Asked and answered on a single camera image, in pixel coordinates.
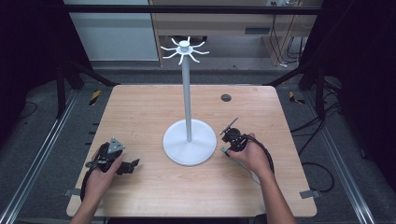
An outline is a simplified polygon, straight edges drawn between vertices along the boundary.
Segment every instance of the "wooden tabletop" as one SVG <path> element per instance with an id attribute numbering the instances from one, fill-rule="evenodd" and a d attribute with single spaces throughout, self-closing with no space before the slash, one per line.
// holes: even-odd
<path id="1" fill-rule="evenodd" d="M 232 100 L 223 102 L 222 94 Z M 235 117 L 241 133 L 255 133 L 270 151 L 276 180 L 292 213 L 312 217 L 317 208 L 309 190 L 276 90 L 264 86 L 191 86 L 191 116 L 219 134 Z M 186 167 L 163 151 L 163 135 L 184 119 L 181 85 L 119 85 L 111 93 L 86 161 L 104 142 L 116 137 L 126 148 L 125 161 L 140 159 L 131 175 L 115 176 L 96 212 L 98 217 L 255 217 L 265 213 L 260 185 L 250 172 L 226 157 L 218 145 L 206 162 Z M 87 168 L 82 170 L 76 188 Z M 80 205 L 72 196 L 67 214 Z"/>

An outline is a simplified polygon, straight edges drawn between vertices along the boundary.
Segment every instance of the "white stand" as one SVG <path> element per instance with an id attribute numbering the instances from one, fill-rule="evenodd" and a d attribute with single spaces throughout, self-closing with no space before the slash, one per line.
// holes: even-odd
<path id="1" fill-rule="evenodd" d="M 176 43 L 172 38 L 172 41 L 177 48 L 165 50 L 175 50 L 176 52 L 167 58 L 180 54 L 180 62 L 182 63 L 182 75 L 183 75 L 183 92 L 184 92 L 184 109 L 186 119 L 180 120 L 172 124 L 168 130 L 166 130 L 163 136 L 163 149 L 166 155 L 174 162 L 193 166 L 198 165 L 204 161 L 207 161 L 216 149 L 216 135 L 213 129 L 198 119 L 191 119 L 191 94 L 190 94 L 190 64 L 189 58 L 184 58 L 184 55 L 189 55 L 195 62 L 195 58 L 191 55 L 193 52 L 200 54 L 207 54 L 209 52 L 200 52 L 194 50 L 194 48 L 201 47 L 205 42 L 198 46 L 190 46 L 190 37 L 188 40 L 180 41 Z"/>

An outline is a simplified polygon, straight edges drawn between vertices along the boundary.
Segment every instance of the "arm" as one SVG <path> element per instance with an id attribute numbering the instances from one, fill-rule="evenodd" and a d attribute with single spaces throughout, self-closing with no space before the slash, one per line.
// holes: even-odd
<path id="1" fill-rule="evenodd" d="M 122 163 L 122 156 L 116 158 L 106 173 L 103 173 L 99 168 L 95 168 L 87 182 L 85 189 L 85 198 L 76 214 L 71 220 L 71 224 L 91 223 L 93 215 L 99 206 L 100 201 L 110 187 L 114 174 L 120 168 Z"/>
<path id="2" fill-rule="evenodd" d="M 227 150 L 227 153 L 231 158 L 243 162 L 260 179 L 268 223 L 297 223 L 263 150 L 254 142 L 248 141 L 244 150 L 240 152 Z"/>

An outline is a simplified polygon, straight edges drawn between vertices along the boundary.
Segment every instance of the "black curtain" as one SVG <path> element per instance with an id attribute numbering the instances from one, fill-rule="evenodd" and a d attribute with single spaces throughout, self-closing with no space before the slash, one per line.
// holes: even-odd
<path id="1" fill-rule="evenodd" d="M 69 14 L 42 10 L 45 4 L 64 2 L 0 2 L 0 144 L 18 119 L 27 92 L 55 79 L 60 62 L 75 61 L 92 69 Z"/>
<path id="2" fill-rule="evenodd" d="M 353 2 L 320 55 L 319 64 L 327 76 L 341 80 L 346 118 L 363 151 L 376 161 L 396 191 L 396 2 Z M 318 17 L 304 61 L 315 55 L 319 40 L 334 25 L 332 18 Z"/>

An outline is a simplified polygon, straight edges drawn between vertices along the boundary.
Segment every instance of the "round white base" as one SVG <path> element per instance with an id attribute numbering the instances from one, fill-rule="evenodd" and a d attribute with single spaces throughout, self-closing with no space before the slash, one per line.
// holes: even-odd
<path id="1" fill-rule="evenodd" d="M 172 161 L 186 166 L 198 165 L 215 152 L 216 135 L 206 123 L 191 120 L 191 139 L 191 142 L 187 141 L 186 120 L 180 120 L 166 130 L 163 149 Z"/>

